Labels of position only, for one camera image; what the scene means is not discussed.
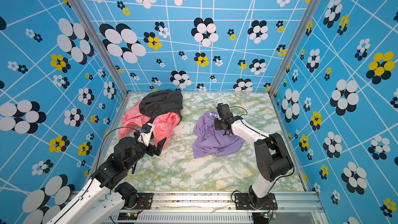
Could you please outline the purple cloth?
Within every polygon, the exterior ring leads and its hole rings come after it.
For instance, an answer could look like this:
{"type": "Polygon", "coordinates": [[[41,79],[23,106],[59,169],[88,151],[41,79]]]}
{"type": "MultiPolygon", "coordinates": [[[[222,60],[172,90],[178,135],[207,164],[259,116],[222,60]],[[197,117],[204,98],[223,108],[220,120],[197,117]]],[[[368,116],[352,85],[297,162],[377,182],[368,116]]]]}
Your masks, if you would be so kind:
{"type": "Polygon", "coordinates": [[[228,156],[241,150],[245,140],[234,134],[224,134],[223,130],[215,129],[216,110],[203,114],[194,127],[197,136],[193,144],[195,159],[215,154],[217,157],[228,156]]]}

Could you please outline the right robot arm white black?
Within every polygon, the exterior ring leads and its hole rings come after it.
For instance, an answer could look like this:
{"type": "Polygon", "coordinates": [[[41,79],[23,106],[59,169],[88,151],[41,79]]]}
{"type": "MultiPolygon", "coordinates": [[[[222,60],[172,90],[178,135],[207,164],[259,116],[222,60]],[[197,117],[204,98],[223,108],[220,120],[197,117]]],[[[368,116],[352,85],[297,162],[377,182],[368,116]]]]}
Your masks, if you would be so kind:
{"type": "Polygon", "coordinates": [[[238,116],[217,118],[214,123],[216,130],[241,137],[254,146],[259,176],[249,187],[249,202],[254,209],[261,209],[266,203],[271,203],[271,189],[276,182],[290,176],[289,171],[294,171],[294,163],[282,136],[262,132],[238,116]]]}

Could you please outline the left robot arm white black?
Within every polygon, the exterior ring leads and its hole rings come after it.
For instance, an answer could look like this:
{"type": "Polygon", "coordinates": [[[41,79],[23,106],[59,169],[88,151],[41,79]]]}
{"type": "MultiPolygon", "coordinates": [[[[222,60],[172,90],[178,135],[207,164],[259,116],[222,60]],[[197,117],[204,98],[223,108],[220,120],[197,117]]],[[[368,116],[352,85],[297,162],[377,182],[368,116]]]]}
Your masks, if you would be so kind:
{"type": "Polygon", "coordinates": [[[159,156],[167,137],[157,139],[155,128],[168,114],[151,112],[133,136],[125,136],[114,152],[92,174],[83,189],[70,203],[49,220],[50,224],[101,224],[121,210],[132,210],[137,218],[152,207],[152,193],[138,193],[122,180],[128,172],[135,172],[137,163],[145,156],[159,156]]]}

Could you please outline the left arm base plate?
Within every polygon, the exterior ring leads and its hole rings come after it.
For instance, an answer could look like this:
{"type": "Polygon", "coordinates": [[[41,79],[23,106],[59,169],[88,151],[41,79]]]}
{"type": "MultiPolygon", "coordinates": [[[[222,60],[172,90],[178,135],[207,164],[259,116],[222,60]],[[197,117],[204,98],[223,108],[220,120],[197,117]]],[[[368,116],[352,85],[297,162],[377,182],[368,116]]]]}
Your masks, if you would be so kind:
{"type": "Polygon", "coordinates": [[[151,209],[153,193],[138,192],[128,196],[125,200],[124,209],[147,210],[151,209]]]}

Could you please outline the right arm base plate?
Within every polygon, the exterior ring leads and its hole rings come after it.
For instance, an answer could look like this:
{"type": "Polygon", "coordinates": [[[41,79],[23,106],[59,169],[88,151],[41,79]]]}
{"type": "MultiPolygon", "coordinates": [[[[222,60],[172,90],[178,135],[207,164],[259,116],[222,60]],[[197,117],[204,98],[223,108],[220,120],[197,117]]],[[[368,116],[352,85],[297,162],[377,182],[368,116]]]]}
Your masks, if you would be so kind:
{"type": "Polygon", "coordinates": [[[234,192],[231,194],[231,200],[237,210],[262,210],[266,212],[278,210],[277,201],[273,193],[263,198],[258,198],[254,193],[234,192]]]}

